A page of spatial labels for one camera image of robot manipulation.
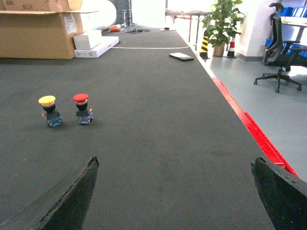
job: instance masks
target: red floor trim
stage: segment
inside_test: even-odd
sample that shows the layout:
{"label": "red floor trim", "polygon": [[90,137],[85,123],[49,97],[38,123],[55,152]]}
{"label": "red floor trim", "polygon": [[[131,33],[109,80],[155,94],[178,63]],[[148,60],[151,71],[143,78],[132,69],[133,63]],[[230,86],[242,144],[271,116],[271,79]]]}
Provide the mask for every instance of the red floor trim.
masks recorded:
{"label": "red floor trim", "polygon": [[242,123],[254,137],[256,142],[259,144],[260,148],[263,150],[265,155],[275,164],[281,166],[286,169],[288,172],[292,173],[294,176],[298,177],[293,168],[288,164],[285,158],[281,155],[281,153],[277,150],[277,148],[270,142],[267,136],[263,133],[257,123],[253,120],[253,118],[246,112],[244,112],[241,107],[234,100],[232,95],[229,93],[228,89],[224,86],[222,82],[218,80],[216,76],[211,76],[213,82],[221,91],[225,99],[231,105],[235,113],[241,119]]}

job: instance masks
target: traffic cone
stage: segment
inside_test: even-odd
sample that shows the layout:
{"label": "traffic cone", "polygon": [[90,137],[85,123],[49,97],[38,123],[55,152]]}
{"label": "traffic cone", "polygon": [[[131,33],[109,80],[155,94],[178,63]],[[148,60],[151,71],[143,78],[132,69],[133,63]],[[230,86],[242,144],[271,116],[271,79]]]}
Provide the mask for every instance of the traffic cone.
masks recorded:
{"label": "traffic cone", "polygon": [[205,29],[205,32],[203,33],[203,41],[202,41],[202,45],[201,45],[201,53],[200,53],[200,57],[202,59],[210,59],[208,57],[208,31],[207,29]]}
{"label": "traffic cone", "polygon": [[235,57],[235,37],[232,38],[227,56],[224,56],[224,57],[225,58],[236,58]]}

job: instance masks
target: white flat box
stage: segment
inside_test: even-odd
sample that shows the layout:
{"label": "white flat box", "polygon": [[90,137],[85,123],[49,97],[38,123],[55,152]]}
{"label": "white flat box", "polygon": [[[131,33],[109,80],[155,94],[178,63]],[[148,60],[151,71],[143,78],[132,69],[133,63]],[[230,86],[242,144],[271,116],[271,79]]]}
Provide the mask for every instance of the white flat box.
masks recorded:
{"label": "white flat box", "polygon": [[76,49],[92,49],[101,43],[101,30],[91,30],[73,37]]}
{"label": "white flat box", "polygon": [[118,37],[103,36],[102,42],[93,49],[76,49],[76,58],[98,58],[119,42]]}

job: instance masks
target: black and yellow striped cone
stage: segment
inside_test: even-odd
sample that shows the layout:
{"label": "black and yellow striped cone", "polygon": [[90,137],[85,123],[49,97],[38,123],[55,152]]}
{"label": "black and yellow striped cone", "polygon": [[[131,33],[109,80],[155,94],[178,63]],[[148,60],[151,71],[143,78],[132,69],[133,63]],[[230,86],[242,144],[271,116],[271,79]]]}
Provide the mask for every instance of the black and yellow striped cone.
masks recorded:
{"label": "black and yellow striped cone", "polygon": [[209,57],[208,57],[208,42],[209,42],[208,31],[207,31],[207,29],[205,29],[205,32],[203,33],[203,41],[202,41],[201,53],[200,53],[200,57],[202,59],[209,59]]}

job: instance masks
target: office chair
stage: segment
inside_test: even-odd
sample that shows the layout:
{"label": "office chair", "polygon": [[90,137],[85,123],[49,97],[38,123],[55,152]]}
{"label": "office chair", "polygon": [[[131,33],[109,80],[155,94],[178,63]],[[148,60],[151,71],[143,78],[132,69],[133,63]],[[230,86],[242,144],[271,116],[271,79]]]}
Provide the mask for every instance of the office chair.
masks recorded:
{"label": "office chair", "polygon": [[[299,52],[307,51],[307,48],[292,48],[290,47],[294,43],[299,43],[299,41],[283,41],[282,38],[282,20],[276,14],[283,11],[283,6],[280,3],[272,3],[270,7],[275,6],[276,12],[271,15],[271,24],[273,28],[273,41],[272,44],[265,50],[265,55],[263,56],[262,62],[265,65],[269,66],[278,66],[280,67],[277,74],[263,74],[262,77],[256,78],[254,85],[258,84],[258,80],[261,79],[277,79],[278,86],[275,92],[279,92],[280,88],[280,79],[285,80],[285,85],[290,83],[298,85],[297,90],[302,90],[302,84],[290,79],[289,76],[283,75],[283,72],[289,72],[291,66],[303,66],[307,67],[307,58],[301,56]],[[287,54],[288,50],[292,50],[293,54]]]}

